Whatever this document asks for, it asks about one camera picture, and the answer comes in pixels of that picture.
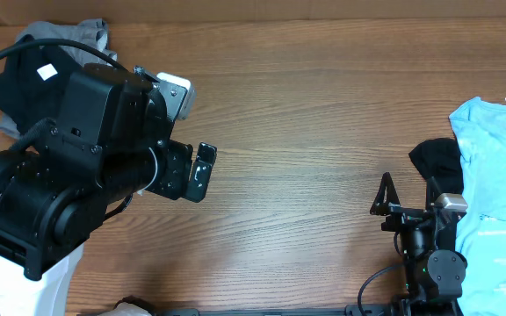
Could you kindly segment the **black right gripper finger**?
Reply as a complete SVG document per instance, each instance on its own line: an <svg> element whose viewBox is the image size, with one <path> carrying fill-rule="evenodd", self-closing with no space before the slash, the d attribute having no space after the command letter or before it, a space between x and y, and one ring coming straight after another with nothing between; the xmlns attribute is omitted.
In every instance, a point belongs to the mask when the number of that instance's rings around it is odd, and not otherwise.
<svg viewBox="0 0 506 316"><path fill-rule="evenodd" d="M426 180L426 206L434 206L438 197L442 195L439 182L432 176Z"/></svg>
<svg viewBox="0 0 506 316"><path fill-rule="evenodd" d="M401 202L394 187L393 179L389 172L382 175L379 190L372 203L371 215L387 216L394 210L401 208Z"/></svg>

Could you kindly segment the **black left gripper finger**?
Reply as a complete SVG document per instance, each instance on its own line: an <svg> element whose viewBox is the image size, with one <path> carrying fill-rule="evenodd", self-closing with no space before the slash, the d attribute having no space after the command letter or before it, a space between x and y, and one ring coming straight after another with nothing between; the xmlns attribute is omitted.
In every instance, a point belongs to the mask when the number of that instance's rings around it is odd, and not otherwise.
<svg viewBox="0 0 506 316"><path fill-rule="evenodd" d="M193 163L190 178L184 192L184 199L199 203L206 197L212 169L213 166L207 162L196 160Z"/></svg>
<svg viewBox="0 0 506 316"><path fill-rule="evenodd" d="M212 167L217 158L217 147L201 142L199 144L196 158L198 161L204 162Z"/></svg>

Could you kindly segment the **black t-shirt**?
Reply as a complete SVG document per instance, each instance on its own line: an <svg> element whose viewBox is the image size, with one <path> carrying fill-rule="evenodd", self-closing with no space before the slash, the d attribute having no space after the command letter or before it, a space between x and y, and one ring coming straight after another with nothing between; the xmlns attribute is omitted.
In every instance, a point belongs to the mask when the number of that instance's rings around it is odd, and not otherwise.
<svg viewBox="0 0 506 316"><path fill-rule="evenodd" d="M81 66L58 46L29 48L6 59L0 74L0 110L20 136L44 118L56 118L71 74Z"/></svg>

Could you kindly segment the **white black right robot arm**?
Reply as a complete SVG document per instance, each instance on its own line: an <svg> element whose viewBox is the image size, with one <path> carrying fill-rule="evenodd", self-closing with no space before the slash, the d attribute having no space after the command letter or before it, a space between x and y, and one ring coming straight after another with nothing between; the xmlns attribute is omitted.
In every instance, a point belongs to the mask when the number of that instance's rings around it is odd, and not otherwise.
<svg viewBox="0 0 506 316"><path fill-rule="evenodd" d="M426 180L426 206L407 208L389 173L381 177L370 213L384 219L381 229L394 233L394 247L401 262L370 276L358 292L358 309L366 314L362 295L366 286L391 270L402 268L406 293L395 295L378 307L381 315L458 316L458 298L466 277L467 260L455 250L456 228L466 215L467 202L456 193L442 192L433 177Z"/></svg>

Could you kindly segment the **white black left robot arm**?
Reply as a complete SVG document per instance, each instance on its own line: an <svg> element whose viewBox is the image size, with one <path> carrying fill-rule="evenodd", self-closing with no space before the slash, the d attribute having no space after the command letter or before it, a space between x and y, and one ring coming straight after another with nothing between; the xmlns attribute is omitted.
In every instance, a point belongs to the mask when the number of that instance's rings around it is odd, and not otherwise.
<svg viewBox="0 0 506 316"><path fill-rule="evenodd" d="M61 108L0 152L0 315L62 315L90 235L135 194L198 203L217 150L174 141L192 83L88 64Z"/></svg>

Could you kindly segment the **dark garment under pile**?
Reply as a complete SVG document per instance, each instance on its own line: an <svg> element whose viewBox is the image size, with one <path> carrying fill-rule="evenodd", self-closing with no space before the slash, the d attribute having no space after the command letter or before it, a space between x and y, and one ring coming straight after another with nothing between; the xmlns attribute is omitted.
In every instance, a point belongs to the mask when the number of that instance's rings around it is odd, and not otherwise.
<svg viewBox="0 0 506 316"><path fill-rule="evenodd" d="M456 140L425 140L411 150L408 157L425 180L431 177L437 180L442 193L462 193L463 171Z"/></svg>

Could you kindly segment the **light blue t-shirt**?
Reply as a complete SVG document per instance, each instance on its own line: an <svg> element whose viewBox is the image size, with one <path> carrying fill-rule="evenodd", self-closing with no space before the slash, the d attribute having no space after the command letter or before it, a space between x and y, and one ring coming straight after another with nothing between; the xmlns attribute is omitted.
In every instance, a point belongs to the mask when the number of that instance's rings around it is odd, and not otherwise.
<svg viewBox="0 0 506 316"><path fill-rule="evenodd" d="M506 315L506 104L475 97L449 120L468 204L457 226L456 249L468 261L459 306L465 315Z"/></svg>

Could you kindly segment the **folded grey shorts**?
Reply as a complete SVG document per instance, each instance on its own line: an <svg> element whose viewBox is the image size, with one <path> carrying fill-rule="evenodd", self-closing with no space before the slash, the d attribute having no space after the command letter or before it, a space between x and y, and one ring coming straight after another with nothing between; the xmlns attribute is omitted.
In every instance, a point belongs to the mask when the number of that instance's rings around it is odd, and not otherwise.
<svg viewBox="0 0 506 316"><path fill-rule="evenodd" d="M27 36L34 40L66 39L80 42L97 49L113 60L118 60L118 54L109 48L109 25L102 18L87 19L78 25L57 25L46 21L37 21L28 25L15 38L15 42L26 40ZM105 61L98 57L73 47L61 47L74 61L81 66L87 63L101 63ZM7 114L0 120L0 131L13 139L20 137L16 122Z"/></svg>

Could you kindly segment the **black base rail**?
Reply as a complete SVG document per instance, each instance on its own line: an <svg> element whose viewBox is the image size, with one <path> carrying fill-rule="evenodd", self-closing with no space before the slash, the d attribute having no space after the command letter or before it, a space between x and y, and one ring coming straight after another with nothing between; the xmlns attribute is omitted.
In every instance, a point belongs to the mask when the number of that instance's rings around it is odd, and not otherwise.
<svg viewBox="0 0 506 316"><path fill-rule="evenodd" d="M79 316L393 316L400 315L389 304L357 305L343 308L300 308L206 311L196 308L159 309L137 297L125 297L108 311L82 312Z"/></svg>

